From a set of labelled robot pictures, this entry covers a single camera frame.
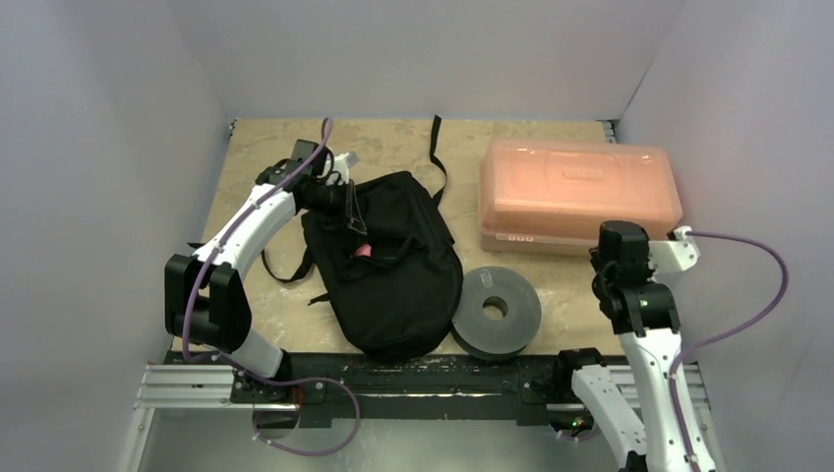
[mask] white enclosure wall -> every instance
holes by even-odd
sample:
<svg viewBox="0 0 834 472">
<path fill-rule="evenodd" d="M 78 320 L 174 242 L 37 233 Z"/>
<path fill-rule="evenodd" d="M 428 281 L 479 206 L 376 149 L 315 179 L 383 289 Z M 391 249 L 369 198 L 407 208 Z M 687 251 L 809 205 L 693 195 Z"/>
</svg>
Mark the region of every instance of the white enclosure wall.
<svg viewBox="0 0 834 472">
<path fill-rule="evenodd" d="M 732 471 L 831 470 L 834 448 L 834 3 L 688 0 L 628 107 L 621 139 L 666 147 L 685 220 L 771 243 L 783 306 L 700 356 Z M 704 243 L 675 287 L 694 341 L 763 308 L 778 268 Z"/>
<path fill-rule="evenodd" d="M 683 0 L 171 0 L 232 116 L 619 118 Z"/>
<path fill-rule="evenodd" d="M 219 103 L 164 0 L 0 6 L 0 470 L 112 472 Z"/>
</svg>

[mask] black backpack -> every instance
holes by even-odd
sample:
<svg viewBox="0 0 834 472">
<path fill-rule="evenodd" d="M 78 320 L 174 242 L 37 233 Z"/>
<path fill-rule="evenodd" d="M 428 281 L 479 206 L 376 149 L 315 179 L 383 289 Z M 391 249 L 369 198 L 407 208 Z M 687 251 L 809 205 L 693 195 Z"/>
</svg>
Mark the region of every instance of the black backpack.
<svg viewBox="0 0 834 472">
<path fill-rule="evenodd" d="M 429 157 L 435 157 L 441 118 L 435 116 Z M 331 229 L 313 212 L 301 217 L 307 251 L 290 282 L 319 267 L 329 300 L 345 337 L 369 357 L 393 362 L 434 350 L 451 329 L 460 301 L 463 268 L 438 205 L 410 172 L 396 172 L 356 186 L 356 202 L 367 236 Z M 354 256 L 364 245 L 371 257 Z"/>
</svg>

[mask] gray floor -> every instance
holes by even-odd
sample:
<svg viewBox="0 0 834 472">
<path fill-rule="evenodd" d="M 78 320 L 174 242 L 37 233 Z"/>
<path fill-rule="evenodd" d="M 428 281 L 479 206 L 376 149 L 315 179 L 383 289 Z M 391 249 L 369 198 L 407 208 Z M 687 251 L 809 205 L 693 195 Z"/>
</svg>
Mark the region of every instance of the gray floor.
<svg viewBox="0 0 834 472">
<path fill-rule="evenodd" d="M 578 445 L 557 442 L 547 427 L 509 421 L 363 420 L 348 447 L 327 457 L 300 457 L 252 441 L 250 413 L 203 410 L 159 413 L 143 472 L 615 471 L 600 436 Z M 349 421 L 332 429 L 293 432 L 285 443 L 321 448 L 337 443 Z"/>
</svg>

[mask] work surface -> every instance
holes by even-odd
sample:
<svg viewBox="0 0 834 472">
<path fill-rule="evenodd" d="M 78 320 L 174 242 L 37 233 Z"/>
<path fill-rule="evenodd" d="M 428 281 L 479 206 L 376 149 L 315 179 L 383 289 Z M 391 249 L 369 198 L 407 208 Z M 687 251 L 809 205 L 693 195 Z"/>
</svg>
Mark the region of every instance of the work surface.
<svg viewBox="0 0 834 472">
<path fill-rule="evenodd" d="M 239 120 L 229 144 L 204 240 L 211 238 L 246 201 L 255 177 L 267 166 L 289 157 L 295 140 L 316 141 L 320 120 Z M 443 184 L 443 174 L 429 161 L 431 120 L 335 120 L 328 147 L 335 153 L 356 151 L 351 169 L 357 183 L 394 171 L 408 170 L 430 193 Z M 445 120 L 436 156 L 446 165 L 448 185 L 441 214 L 455 240 L 464 273 L 480 266 L 505 266 L 523 275 L 542 303 L 542 325 L 524 354 L 556 354 L 562 349 L 597 347 L 621 354 L 611 325 L 591 293 L 593 271 L 586 258 L 482 251 L 478 233 L 478 164 L 492 137 L 562 141 L 606 141 L 595 122 Z M 305 243 L 300 218 L 284 226 L 267 245 L 270 264 L 288 277 L 301 261 Z M 341 333 L 328 303 L 308 306 L 325 293 L 314 270 L 302 281 L 281 285 L 260 262 L 244 282 L 255 328 L 289 351 L 357 352 Z M 463 353 L 451 336 L 436 353 Z"/>
</svg>

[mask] pink tag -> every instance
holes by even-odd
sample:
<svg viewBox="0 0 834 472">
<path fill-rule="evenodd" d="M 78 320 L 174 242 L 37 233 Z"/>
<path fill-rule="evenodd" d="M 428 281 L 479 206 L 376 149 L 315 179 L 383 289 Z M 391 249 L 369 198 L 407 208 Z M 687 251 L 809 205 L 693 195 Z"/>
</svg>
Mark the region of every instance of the pink tag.
<svg viewBox="0 0 834 472">
<path fill-rule="evenodd" d="M 370 244 L 364 244 L 364 245 L 360 246 L 359 249 L 357 249 L 356 252 L 353 253 L 353 255 L 356 256 L 357 258 L 360 257 L 360 256 L 370 258 L 371 257 L 371 245 Z"/>
</svg>

